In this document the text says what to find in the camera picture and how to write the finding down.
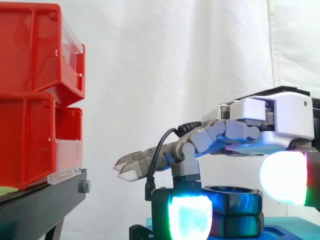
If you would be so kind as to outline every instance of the black stand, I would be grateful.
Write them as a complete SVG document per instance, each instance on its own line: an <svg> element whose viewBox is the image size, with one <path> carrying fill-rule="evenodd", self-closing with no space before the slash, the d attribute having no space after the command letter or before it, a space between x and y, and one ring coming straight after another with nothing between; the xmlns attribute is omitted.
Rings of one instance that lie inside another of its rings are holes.
<svg viewBox="0 0 320 240"><path fill-rule="evenodd" d="M85 198L87 171L57 185L42 184L0 196L0 239L59 240L64 218Z"/></svg>

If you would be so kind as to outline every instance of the red storage bin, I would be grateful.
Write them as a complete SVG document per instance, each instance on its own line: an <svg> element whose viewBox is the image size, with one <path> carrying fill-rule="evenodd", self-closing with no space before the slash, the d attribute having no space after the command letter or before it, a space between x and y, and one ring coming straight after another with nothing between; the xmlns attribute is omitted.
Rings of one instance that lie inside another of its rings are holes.
<svg viewBox="0 0 320 240"><path fill-rule="evenodd" d="M0 93L0 187L57 184L81 173L82 111L48 92Z"/></svg>
<svg viewBox="0 0 320 240"><path fill-rule="evenodd" d="M49 3L0 2L0 91L49 92L67 107L85 97L85 47Z"/></svg>

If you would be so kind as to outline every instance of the glowing light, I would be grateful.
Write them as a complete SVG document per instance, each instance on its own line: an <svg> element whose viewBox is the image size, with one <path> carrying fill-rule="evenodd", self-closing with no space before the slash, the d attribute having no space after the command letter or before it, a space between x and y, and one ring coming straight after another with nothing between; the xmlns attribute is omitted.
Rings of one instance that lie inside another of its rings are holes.
<svg viewBox="0 0 320 240"><path fill-rule="evenodd" d="M207 240L212 224L207 196L173 197L168 210L172 240Z"/></svg>
<svg viewBox="0 0 320 240"><path fill-rule="evenodd" d="M307 157L298 151L280 151L268 156L260 170L260 182L273 199L304 205L307 194Z"/></svg>

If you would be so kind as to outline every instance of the nut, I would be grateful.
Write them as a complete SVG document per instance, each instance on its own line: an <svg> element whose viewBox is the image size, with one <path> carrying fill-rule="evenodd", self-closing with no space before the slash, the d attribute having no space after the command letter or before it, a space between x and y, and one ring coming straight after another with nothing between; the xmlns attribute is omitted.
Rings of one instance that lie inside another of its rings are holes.
<svg viewBox="0 0 320 240"><path fill-rule="evenodd" d="M257 238L265 226L264 214L222 216L213 214L210 235L224 239Z"/></svg>
<svg viewBox="0 0 320 240"><path fill-rule="evenodd" d="M236 186L206 186L203 193L212 202L212 212L224 216L252 216L262 212L260 190Z"/></svg>
<svg viewBox="0 0 320 240"><path fill-rule="evenodd" d="M78 185L78 192L81 194L88 194L91 190L90 180L81 180Z"/></svg>

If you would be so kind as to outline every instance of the black cable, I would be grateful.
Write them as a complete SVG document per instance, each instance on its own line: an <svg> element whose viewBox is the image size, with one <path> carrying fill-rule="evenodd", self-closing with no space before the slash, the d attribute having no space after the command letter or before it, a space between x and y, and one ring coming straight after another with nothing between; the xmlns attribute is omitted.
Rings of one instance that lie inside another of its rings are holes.
<svg viewBox="0 0 320 240"><path fill-rule="evenodd" d="M160 154L160 150L161 150L161 147L164 144L166 138L173 132L179 138L181 138L185 134L191 132L193 129L195 129L197 127L200 127L201 124L202 123L200 121L195 121L195 122L189 122L189 123L186 123L186 124L182 124L182 125L180 125L178 127L178 129L170 128L162 136L162 138L160 139L158 145L156 146L154 155L153 155L152 160L151 160L151 167L150 167L149 176L146 177L146 183L145 183L145 186L144 186L144 199L146 201L151 201L152 191L156 189L154 174L156 172L156 166L157 166L157 161L158 161L158 157L159 157L159 154Z"/></svg>
<svg viewBox="0 0 320 240"><path fill-rule="evenodd" d="M149 177L153 177L153 176L154 176L155 171L156 171L156 165L157 165L157 161L158 161L158 157L159 157L159 154L160 154L161 147L162 147L162 145L164 144L166 138L167 138L171 133L173 133L174 131L176 131L175 128L170 128L168 131L166 131L166 133L162 136L162 138L160 139L158 145L156 146L154 155L153 155L152 160L151 160L151 168L150 168Z"/></svg>
<svg viewBox="0 0 320 240"><path fill-rule="evenodd" d="M200 127L202 125L201 121L193 121L182 124L177 127L174 133L181 138L182 136L186 135L187 133L191 132L193 129Z"/></svg>

